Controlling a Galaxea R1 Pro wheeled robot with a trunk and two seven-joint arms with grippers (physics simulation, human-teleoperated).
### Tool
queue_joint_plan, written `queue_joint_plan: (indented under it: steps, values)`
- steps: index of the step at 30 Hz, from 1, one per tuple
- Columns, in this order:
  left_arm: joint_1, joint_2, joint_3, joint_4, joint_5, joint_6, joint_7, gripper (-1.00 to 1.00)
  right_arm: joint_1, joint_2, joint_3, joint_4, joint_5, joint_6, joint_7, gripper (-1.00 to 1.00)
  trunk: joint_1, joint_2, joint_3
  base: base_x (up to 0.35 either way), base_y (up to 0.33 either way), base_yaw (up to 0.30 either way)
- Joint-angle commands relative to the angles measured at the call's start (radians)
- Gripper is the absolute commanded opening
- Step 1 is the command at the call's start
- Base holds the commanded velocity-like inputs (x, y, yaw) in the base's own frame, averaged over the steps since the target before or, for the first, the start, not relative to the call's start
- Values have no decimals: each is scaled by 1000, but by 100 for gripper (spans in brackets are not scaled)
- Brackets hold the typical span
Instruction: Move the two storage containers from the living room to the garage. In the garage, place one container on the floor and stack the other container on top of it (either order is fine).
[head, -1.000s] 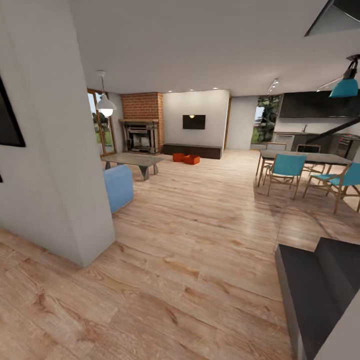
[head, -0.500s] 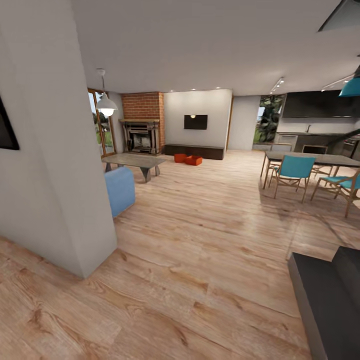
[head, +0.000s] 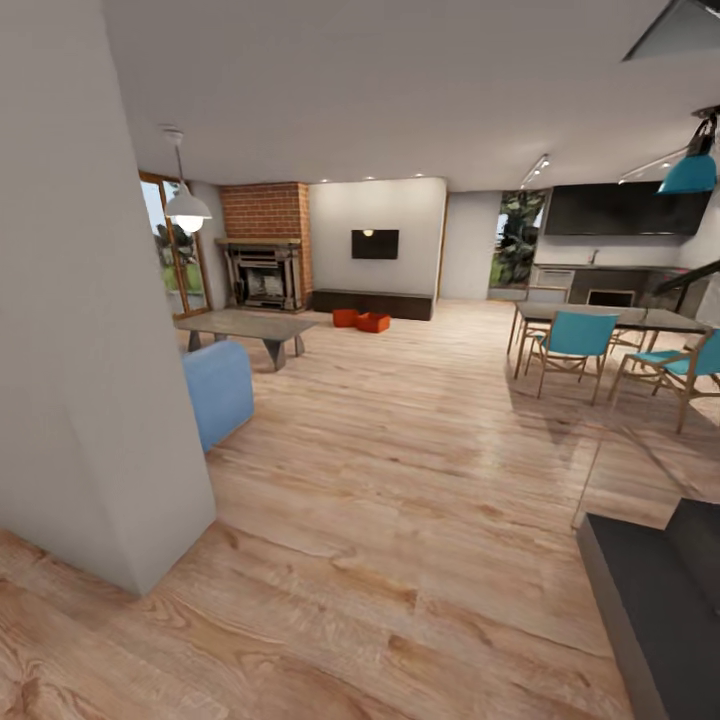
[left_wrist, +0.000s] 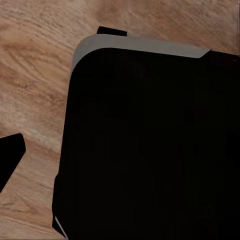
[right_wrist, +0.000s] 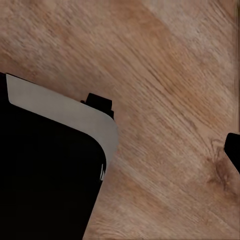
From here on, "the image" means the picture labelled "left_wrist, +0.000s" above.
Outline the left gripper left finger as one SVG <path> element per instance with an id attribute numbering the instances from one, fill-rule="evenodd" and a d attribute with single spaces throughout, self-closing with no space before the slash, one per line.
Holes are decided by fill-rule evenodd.
<path id="1" fill-rule="evenodd" d="M 0 193 L 26 152 L 22 133 L 0 138 Z"/>

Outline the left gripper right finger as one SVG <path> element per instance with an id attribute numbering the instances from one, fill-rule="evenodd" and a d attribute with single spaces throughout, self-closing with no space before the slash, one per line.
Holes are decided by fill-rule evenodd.
<path id="1" fill-rule="evenodd" d="M 228 133 L 224 151 L 240 173 L 240 135 Z"/>

